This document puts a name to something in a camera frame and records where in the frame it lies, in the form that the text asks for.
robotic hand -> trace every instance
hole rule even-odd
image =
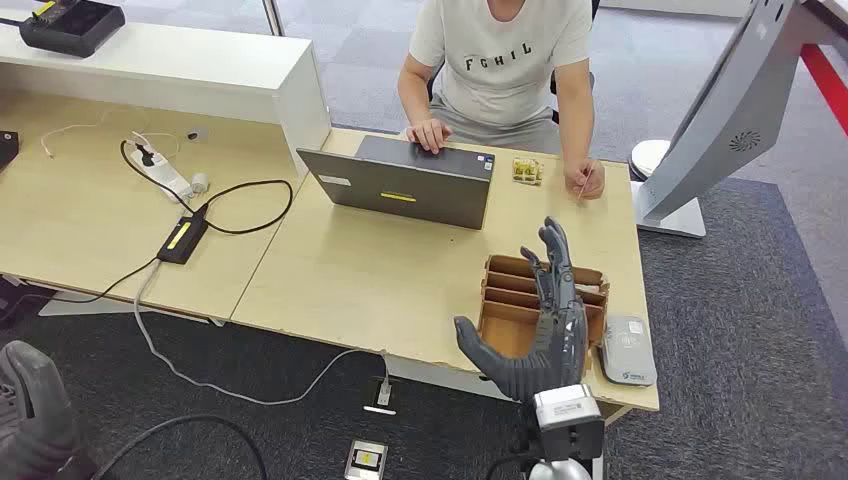
[[[76,416],[53,361],[24,342],[0,350],[0,480],[87,479]]]
[[[524,358],[503,357],[482,341],[466,317],[454,319],[457,343],[504,395],[522,402],[527,430],[522,448],[530,450],[531,442],[539,443],[536,454],[545,459],[532,466],[529,478],[591,478],[571,459],[599,457],[603,449],[603,417],[589,387],[580,385],[587,349],[586,314],[562,227],[548,217],[539,238],[547,246],[549,269],[536,254],[521,248],[536,276],[540,305],[530,353]]]
[[[508,359],[483,343],[474,324],[456,317],[457,343],[465,354],[504,395],[528,403],[537,393],[580,382],[586,352],[586,314],[577,296],[568,242],[562,227],[551,217],[539,229],[548,247],[550,270],[525,247],[524,256],[536,275],[540,315],[533,348],[524,358]]]

office chair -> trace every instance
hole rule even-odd
[[[595,21],[595,15],[598,14],[598,7],[601,5],[601,0],[592,0],[592,21]],[[436,77],[439,76],[439,72],[442,71],[442,67],[445,66],[444,60],[433,70],[433,75],[430,77],[430,81],[427,82],[427,95],[430,97],[430,101],[433,101],[433,84],[436,82]],[[589,83],[591,87],[595,88],[595,75],[592,72],[589,72]],[[551,93],[556,95],[556,73],[551,73]],[[559,112],[554,110],[553,117],[551,120],[554,123],[559,124]]]

yellow sticker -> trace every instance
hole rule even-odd
[[[395,192],[383,192],[380,194],[383,198],[391,198],[392,200],[402,200],[404,202],[417,202],[415,197],[412,195],[406,195],[404,193],[395,193]]]
[[[53,5],[56,5],[56,2],[53,2],[53,1],[47,2],[41,8],[36,10],[34,13],[35,13],[36,16],[41,16],[41,15],[44,14],[44,12],[46,12],[47,10],[50,10],[53,7]]]
[[[174,239],[171,240],[171,243],[168,244],[168,250],[173,250],[174,248],[176,248],[177,244],[180,243],[180,239],[183,238],[183,235],[185,235],[185,232],[188,231],[188,227],[190,226],[191,222],[186,222],[183,224],[182,227],[180,227],[180,231],[178,231],[177,234],[174,235]]]

small yellow object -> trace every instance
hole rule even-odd
[[[182,227],[180,227],[180,230],[177,232],[176,235],[174,235],[174,238],[173,240],[171,240],[171,243],[168,244],[168,250],[173,250],[177,247],[177,244],[180,243],[180,239],[183,238],[183,235],[185,235],[185,232],[188,231],[188,227],[190,226],[191,222],[186,222],[183,224]]]
[[[404,193],[395,193],[395,192],[383,192],[380,194],[383,198],[391,198],[392,200],[402,200],[404,202],[416,202],[415,197],[412,195],[406,195]]]
[[[541,185],[545,166],[530,158],[518,158],[512,161],[512,179],[526,185]]]
[[[40,17],[41,15],[44,14],[44,12],[46,12],[47,10],[50,10],[54,5],[56,5],[56,2],[53,2],[53,1],[47,2],[44,5],[42,5],[41,8],[39,8],[38,10],[36,10],[33,13],[35,13],[36,16]]]

cardboard divider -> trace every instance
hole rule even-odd
[[[592,347],[601,343],[606,330],[609,282],[597,270],[573,267],[572,271],[586,311],[589,340],[586,355],[590,356]],[[540,314],[536,278],[529,263],[524,258],[492,255],[486,262],[482,287],[480,336],[506,357],[527,355]]]
[[[480,337],[501,355],[520,358],[530,352],[536,336],[538,310],[484,301],[483,319]]]
[[[503,288],[486,287],[483,300],[490,300],[524,308],[539,309],[539,297],[532,293],[516,292]]]
[[[484,285],[487,287],[531,293],[534,296],[536,295],[536,280],[532,278],[508,275],[506,273],[487,272]]]

